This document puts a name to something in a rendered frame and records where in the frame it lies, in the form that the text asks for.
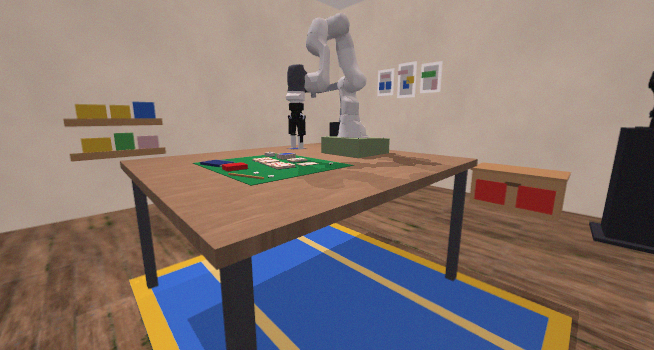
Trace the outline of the green felt mat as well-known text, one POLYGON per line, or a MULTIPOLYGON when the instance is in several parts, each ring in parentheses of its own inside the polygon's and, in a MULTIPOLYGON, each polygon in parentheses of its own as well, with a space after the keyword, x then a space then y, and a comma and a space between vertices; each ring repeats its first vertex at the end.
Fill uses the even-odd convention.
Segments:
POLYGON ((279 160, 280 162, 295 164, 294 168, 275 169, 275 168, 269 167, 269 166, 267 166, 265 164, 261 164, 261 163, 252 161, 252 159, 255 159, 255 158, 266 158, 266 157, 269 157, 269 156, 259 155, 259 156, 223 159, 224 161, 233 161, 235 163, 241 163, 242 162, 242 163, 248 164, 248 169, 234 170, 234 171, 225 171, 225 170, 222 169, 222 167, 200 165, 200 162, 196 162, 195 164, 198 165, 198 166, 201 166, 203 168, 209 169, 211 171, 217 172, 219 174, 222 174, 224 176, 230 177, 232 179, 235 179, 237 181, 243 182, 243 183, 248 184, 250 186, 352 166, 351 164, 345 164, 345 163, 339 163, 339 162, 309 158, 309 157, 298 156, 298 155, 296 155, 295 157, 296 158, 305 158, 308 161, 289 162, 286 159, 276 158, 276 154, 275 154, 275 156, 269 157, 269 158, 272 158, 272 159, 279 160), (297 165, 298 163, 306 163, 306 162, 315 162, 315 163, 319 163, 319 164, 308 165, 308 166, 297 165), (329 163, 333 163, 333 164, 329 164, 329 163), (259 174, 254 174, 253 172, 259 172, 259 174), (234 176, 234 175, 228 175, 228 173, 259 176, 259 177, 264 177, 264 179, 234 176), (274 177, 268 177, 269 175, 274 175, 274 177))

